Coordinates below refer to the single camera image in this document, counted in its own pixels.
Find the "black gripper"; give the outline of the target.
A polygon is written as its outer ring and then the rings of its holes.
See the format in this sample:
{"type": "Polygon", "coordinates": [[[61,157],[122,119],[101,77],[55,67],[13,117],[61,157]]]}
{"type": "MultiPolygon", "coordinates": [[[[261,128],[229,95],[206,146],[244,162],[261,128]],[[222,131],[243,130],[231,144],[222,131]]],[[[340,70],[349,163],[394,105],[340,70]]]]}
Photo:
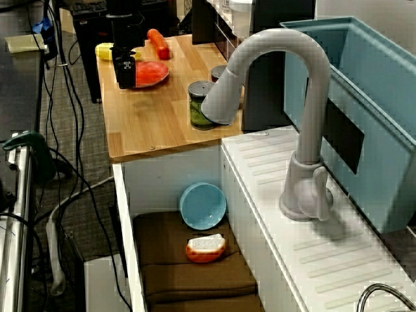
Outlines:
{"type": "Polygon", "coordinates": [[[112,61],[116,80],[120,89],[130,89],[136,86],[135,47],[144,46],[143,24],[141,14],[107,14],[106,18],[112,25],[114,47],[112,61]]]}

